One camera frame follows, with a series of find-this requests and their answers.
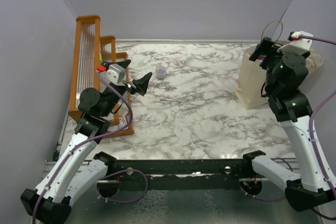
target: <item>white wall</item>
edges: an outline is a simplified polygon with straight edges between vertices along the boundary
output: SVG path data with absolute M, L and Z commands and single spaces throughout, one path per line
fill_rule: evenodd
M 0 0 L 0 219 L 27 223 L 69 101 L 76 21 L 62 0 Z
M 69 0 L 98 14 L 101 34 L 119 39 L 259 39 L 291 0 Z M 266 35 L 273 34 L 275 24 Z
M 335 12 L 336 0 L 293 0 L 282 19 L 285 25 L 282 38 L 287 38 L 290 31 L 303 30 L 316 37 L 336 41 Z M 279 33 L 279 29 L 280 27 L 277 28 L 275 36 Z M 312 47 L 325 57 L 324 65 L 304 81 L 301 90 L 315 109 L 336 89 L 336 46 L 313 41 Z M 319 140 L 334 173 L 336 173 L 335 117 L 336 97 L 320 110 L 315 119 Z M 336 215 L 335 209 L 336 206 L 330 215 Z

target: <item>purple cable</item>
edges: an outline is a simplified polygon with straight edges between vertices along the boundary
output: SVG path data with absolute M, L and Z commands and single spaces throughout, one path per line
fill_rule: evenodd
M 320 42 L 325 42 L 325 43 L 333 44 L 333 45 L 336 46 L 336 42 L 331 41 L 331 40 L 327 40 L 327 39 L 321 39 L 321 38 L 317 38 L 317 37 L 310 37 L 310 36 L 306 36 L 306 35 L 300 35 L 299 38 L 316 40 L 316 41 L 320 41 Z
M 98 138 L 102 138 L 102 137 L 105 137 L 105 136 L 109 136 L 109 135 L 112 135 L 114 133 L 117 133 L 117 132 L 120 132 L 124 129 L 126 129 L 132 122 L 133 120 L 133 112 L 132 112 L 132 109 L 131 109 L 131 106 L 128 104 L 127 100 L 117 91 L 115 90 L 111 85 L 109 85 L 107 82 L 105 82 L 101 77 L 100 77 L 100 72 L 97 71 L 97 78 L 106 86 L 108 87 L 110 90 L 112 90 L 113 93 L 115 93 L 122 101 L 123 103 L 127 106 L 128 110 L 129 110 L 129 114 L 130 114 L 130 119 L 128 121 L 128 123 L 126 125 L 124 125 L 123 127 L 113 131 L 113 132 L 108 132 L 108 133 L 105 133 L 105 134 L 102 134 L 102 135 L 99 135 L 99 136 L 94 136 L 94 137 L 91 137 L 91 138 L 88 138 L 86 139 L 85 141 L 81 142 L 80 144 L 78 145 L 75 145 L 73 149 L 70 150 L 70 153 L 73 154 L 75 150 L 77 150 L 79 147 L 83 146 L 84 144 L 88 143 L 88 142 L 91 142 L 93 140 L 96 140 Z M 57 167 L 55 173 L 52 175 L 52 177 L 50 178 L 49 182 L 46 184 L 46 188 L 49 188 L 50 185 L 53 183 L 55 177 L 58 175 L 59 171 L 62 169 L 62 167 L 64 166 L 64 164 L 66 163 L 66 161 L 69 159 L 71 155 L 70 154 L 67 154 L 66 157 L 62 160 L 62 162 L 59 164 L 59 166 Z M 38 206 L 44 196 L 44 194 L 47 192 L 46 189 L 44 189 L 42 191 L 42 193 L 40 194 L 40 196 L 38 197 L 37 201 L 36 201 L 36 204 L 35 204 L 35 207 L 34 207 L 34 210 L 33 210 L 33 219 L 32 219 L 32 224 L 36 224 L 36 216 L 37 216 L 37 209 L 38 209 Z
M 139 198 L 137 198 L 137 199 L 133 199 L 133 200 L 125 200 L 125 201 L 124 201 L 124 200 L 111 199 L 111 198 L 104 198 L 104 197 L 102 197 L 102 196 L 99 194 L 99 192 L 98 192 L 98 190 L 97 190 L 97 193 L 98 193 L 98 195 L 99 195 L 99 198 L 102 198 L 102 199 L 104 199 L 104 200 L 108 200 L 108 201 L 110 201 L 110 202 L 114 202 L 114 203 L 125 203 L 125 204 L 127 204 L 127 203 L 134 203 L 134 202 L 137 202 L 137 201 L 139 201 L 140 199 L 142 199 L 142 198 L 146 195 L 146 193 L 147 193 L 147 191 L 148 191 L 148 180 L 147 180 L 147 178 L 146 178 L 146 175 L 145 175 L 142 171 L 140 171 L 140 170 L 136 170 L 136 169 L 120 170 L 120 171 L 118 171 L 118 172 L 115 172 L 115 173 L 112 173 L 112 174 L 110 174 L 110 175 L 105 176 L 103 179 L 110 178 L 110 177 L 113 177 L 113 176 L 115 176 L 115 175 L 118 175 L 118 174 L 121 174 L 121 173 L 126 173 L 126 172 L 136 172 L 136 173 L 140 173 L 140 174 L 144 177 L 144 179 L 145 179 L 145 190 L 143 191 L 143 194 L 142 194 Z
M 315 115 L 317 114 L 317 112 L 319 112 L 319 110 L 327 103 L 330 101 L 331 98 L 334 97 L 334 95 L 336 95 L 336 90 L 334 92 L 331 93 L 331 95 L 329 95 L 323 102 L 321 102 L 320 105 L 317 106 L 317 108 L 314 110 L 314 112 L 311 114 L 310 116 L 310 119 L 309 119 L 309 135 L 310 135 L 310 138 L 311 140 L 315 140 L 315 135 L 314 135 L 314 129 L 313 129 L 313 123 L 314 123 L 314 117 Z M 319 152 L 319 149 L 317 147 L 317 144 L 316 144 L 316 141 L 311 141 L 312 143 L 312 146 L 313 146 L 313 149 L 314 149 L 314 152 L 315 152 L 315 155 L 316 155 L 316 158 L 317 158 L 317 161 L 319 163 L 319 166 L 322 170 L 322 174 L 323 176 L 325 177 L 325 179 L 327 180 L 327 183 L 332 191 L 332 194 L 334 196 L 334 198 L 336 199 L 336 190 L 335 190 L 335 187 L 334 185 L 328 181 L 329 180 L 329 176 L 328 176 L 328 173 L 327 173 L 327 170 L 323 164 L 323 161 L 322 161 L 322 158 L 321 158 L 321 154 Z M 315 209 L 312 209 L 313 212 L 317 213 L 319 216 L 325 218 L 325 219 L 328 219 L 328 220 L 336 220 L 336 217 L 328 217 L 328 216 L 325 216 L 321 213 L 319 213 L 318 211 L 316 211 Z
M 276 158 L 272 158 L 273 161 L 275 160 L 281 160 L 283 161 L 290 169 L 291 172 L 293 172 L 293 168 L 290 166 L 290 164 L 283 158 L 281 157 L 276 157 Z M 247 192 L 244 191 L 244 189 L 240 186 L 240 189 L 245 193 L 246 196 L 249 196 L 253 199 L 257 199 L 257 200 L 260 200 L 260 201 L 265 201 L 265 202 L 278 202 L 278 201 L 281 201 L 281 200 L 284 200 L 286 197 L 283 196 L 281 198 L 278 198 L 278 199 L 264 199 L 264 198 L 261 198 L 261 197 L 257 197 L 257 196 L 254 196 L 254 195 L 251 195 L 251 194 L 248 194 Z

